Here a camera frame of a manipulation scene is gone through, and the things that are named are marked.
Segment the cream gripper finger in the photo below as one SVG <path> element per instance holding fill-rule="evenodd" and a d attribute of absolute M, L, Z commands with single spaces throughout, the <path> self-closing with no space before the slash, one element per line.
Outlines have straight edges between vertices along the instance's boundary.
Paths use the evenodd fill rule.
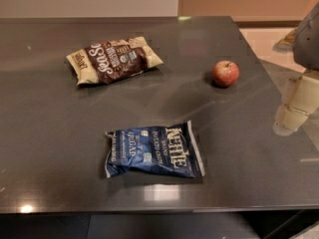
<path fill-rule="evenodd" d="M 287 136 L 297 131 L 319 108 L 319 71 L 305 71 L 289 78 L 281 105 L 275 115 L 273 130 Z"/>

